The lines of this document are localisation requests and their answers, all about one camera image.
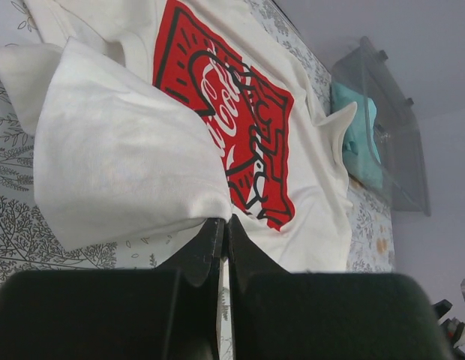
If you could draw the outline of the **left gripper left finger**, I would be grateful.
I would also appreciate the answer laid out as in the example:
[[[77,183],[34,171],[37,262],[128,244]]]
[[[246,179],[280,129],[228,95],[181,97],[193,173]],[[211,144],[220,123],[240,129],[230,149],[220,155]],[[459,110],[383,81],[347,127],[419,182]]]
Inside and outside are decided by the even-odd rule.
[[[218,359],[225,223],[153,269],[21,271],[0,287],[0,359]]]

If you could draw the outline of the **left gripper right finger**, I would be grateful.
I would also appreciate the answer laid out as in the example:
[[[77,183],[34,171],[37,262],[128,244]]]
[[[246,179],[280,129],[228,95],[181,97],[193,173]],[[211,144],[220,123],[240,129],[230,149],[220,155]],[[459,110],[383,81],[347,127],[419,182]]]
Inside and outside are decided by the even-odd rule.
[[[236,359],[451,359],[422,288],[382,273],[290,273],[226,228]]]

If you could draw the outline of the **white Coca-Cola t-shirt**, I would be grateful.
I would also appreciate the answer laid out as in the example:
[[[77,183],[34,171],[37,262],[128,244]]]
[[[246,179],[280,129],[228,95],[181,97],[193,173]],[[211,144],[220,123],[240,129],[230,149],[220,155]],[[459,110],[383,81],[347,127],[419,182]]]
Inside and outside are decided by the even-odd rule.
[[[34,142],[0,148],[63,248],[184,242],[237,217],[290,272],[342,272],[341,143],[301,62],[244,1],[27,1],[40,43],[0,46],[0,83]]]

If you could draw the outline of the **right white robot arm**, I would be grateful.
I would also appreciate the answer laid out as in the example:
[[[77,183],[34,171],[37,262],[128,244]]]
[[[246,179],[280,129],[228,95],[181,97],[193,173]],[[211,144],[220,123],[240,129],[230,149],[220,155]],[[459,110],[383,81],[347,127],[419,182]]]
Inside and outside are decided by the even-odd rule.
[[[460,284],[460,289],[465,302],[465,279]],[[446,318],[439,322],[439,327],[444,331],[455,359],[465,359],[465,321]]]

